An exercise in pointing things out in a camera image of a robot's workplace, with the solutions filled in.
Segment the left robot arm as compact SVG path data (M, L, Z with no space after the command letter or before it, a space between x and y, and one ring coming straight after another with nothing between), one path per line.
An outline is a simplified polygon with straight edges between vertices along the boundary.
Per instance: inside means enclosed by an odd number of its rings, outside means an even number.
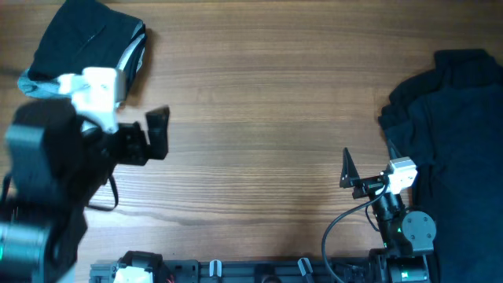
M170 109L119 123L114 133L77 113L70 99L21 105L6 131L12 168L1 194L1 280L56 282L75 265L87 230L83 214L97 190L116 187L118 164L143 166L168 153Z

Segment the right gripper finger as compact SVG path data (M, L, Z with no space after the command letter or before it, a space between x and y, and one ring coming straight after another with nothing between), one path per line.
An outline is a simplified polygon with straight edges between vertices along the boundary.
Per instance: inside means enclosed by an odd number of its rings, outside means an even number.
M354 161L349 153L348 148L343 149L343 165L340 175L341 188L354 188L360 184L360 176L354 164Z
M402 154L399 152L398 148L395 146L391 139L387 140L387 148L391 160L399 159L402 157Z

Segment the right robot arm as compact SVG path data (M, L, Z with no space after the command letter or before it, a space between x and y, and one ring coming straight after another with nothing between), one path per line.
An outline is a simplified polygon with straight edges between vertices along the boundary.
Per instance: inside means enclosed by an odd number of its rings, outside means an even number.
M369 251L353 263L344 277L353 282L430 282L426 256L434 251L436 224L425 211L407 207L401 192L417 177L417 165L409 157L393 154L379 175L361 178L348 149L343 150L340 187L353 189L354 199L366 198L376 219L382 248Z

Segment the black shorts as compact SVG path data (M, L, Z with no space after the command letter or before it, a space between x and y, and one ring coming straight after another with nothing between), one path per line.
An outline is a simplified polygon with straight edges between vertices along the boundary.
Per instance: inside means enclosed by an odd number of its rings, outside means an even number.
M129 90L141 69L147 41L143 20L95 0L67 0L46 29L30 66L30 79L80 74L84 68L121 70Z

